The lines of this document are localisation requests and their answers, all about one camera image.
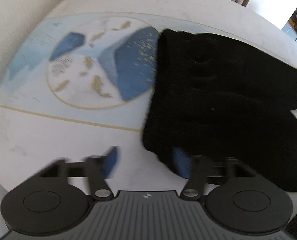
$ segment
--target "black circular pad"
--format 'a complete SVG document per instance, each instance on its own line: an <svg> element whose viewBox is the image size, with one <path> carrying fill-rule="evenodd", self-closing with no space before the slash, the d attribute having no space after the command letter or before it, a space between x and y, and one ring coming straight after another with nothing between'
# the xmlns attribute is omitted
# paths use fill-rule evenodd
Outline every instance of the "black circular pad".
<svg viewBox="0 0 297 240"><path fill-rule="evenodd" d="M266 209L271 200L267 195L255 190L244 190L233 197L234 204L245 211L258 212Z"/></svg>
<svg viewBox="0 0 297 240"><path fill-rule="evenodd" d="M251 235L281 230L293 212L283 190L257 177L230 179L208 194L205 207L224 228Z"/></svg>
<svg viewBox="0 0 297 240"><path fill-rule="evenodd" d="M51 191L37 191L27 195L23 201L24 206L33 212L48 212L57 208L61 197Z"/></svg>
<svg viewBox="0 0 297 240"><path fill-rule="evenodd" d="M87 196L79 188L63 180L37 178L7 193L1 214L11 230L46 236L78 224L88 207Z"/></svg>

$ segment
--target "gold border line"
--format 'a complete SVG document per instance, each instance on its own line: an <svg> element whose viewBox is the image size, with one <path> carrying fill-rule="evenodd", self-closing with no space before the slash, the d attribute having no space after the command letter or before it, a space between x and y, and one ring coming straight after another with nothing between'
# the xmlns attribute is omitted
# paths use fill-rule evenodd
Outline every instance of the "gold border line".
<svg viewBox="0 0 297 240"><path fill-rule="evenodd" d="M112 128L112 129L117 129L117 130L125 130L125 131L131 131L131 132L142 132L142 130L140 130L140 129L121 127L121 126L115 126L115 125L108 125L108 124L101 124L101 123L94 123L94 122L79 121L79 120L68 119L68 118L63 118L63 117L58 117L58 116L53 116L53 115L40 114L40 113L31 112L31 111L21 110L21 109L9 107L9 106L0 105L0 108L13 110L13 111L24 113L24 114L32 114L32 115L36 115L36 116L47 117L47 118L61 120L61 121L74 122L74 123L80 123L80 124L87 124L87 125L93 125L93 126L104 127L104 128Z"/></svg>

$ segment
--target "logo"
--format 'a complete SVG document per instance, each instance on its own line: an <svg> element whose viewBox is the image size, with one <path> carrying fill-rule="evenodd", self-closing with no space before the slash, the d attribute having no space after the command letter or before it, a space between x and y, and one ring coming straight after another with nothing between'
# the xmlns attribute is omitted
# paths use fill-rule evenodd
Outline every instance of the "logo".
<svg viewBox="0 0 297 240"><path fill-rule="evenodd" d="M152 197L152 195L150 193L146 193L143 195L144 198L149 199Z"/></svg>

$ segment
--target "metal screw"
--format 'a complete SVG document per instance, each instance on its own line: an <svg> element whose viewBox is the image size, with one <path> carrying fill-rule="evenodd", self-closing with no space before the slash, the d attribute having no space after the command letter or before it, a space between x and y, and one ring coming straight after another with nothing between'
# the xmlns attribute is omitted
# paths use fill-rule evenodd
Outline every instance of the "metal screw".
<svg viewBox="0 0 297 240"><path fill-rule="evenodd" d="M188 188L183 190L183 195L186 197L196 197L198 195L198 191L192 188Z"/></svg>
<svg viewBox="0 0 297 240"><path fill-rule="evenodd" d="M97 197L108 197L111 194L111 192L107 189L98 189L95 192L95 196Z"/></svg>

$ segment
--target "ribbed black surface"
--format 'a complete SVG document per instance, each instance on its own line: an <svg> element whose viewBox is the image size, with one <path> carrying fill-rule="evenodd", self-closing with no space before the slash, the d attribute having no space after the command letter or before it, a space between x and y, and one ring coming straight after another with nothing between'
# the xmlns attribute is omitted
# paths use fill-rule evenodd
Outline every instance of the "ribbed black surface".
<svg viewBox="0 0 297 240"><path fill-rule="evenodd" d="M122 191L97 203L78 226L54 236L10 232L3 240L290 240L284 232L243 236L210 220L197 202L181 200L173 191Z"/></svg>

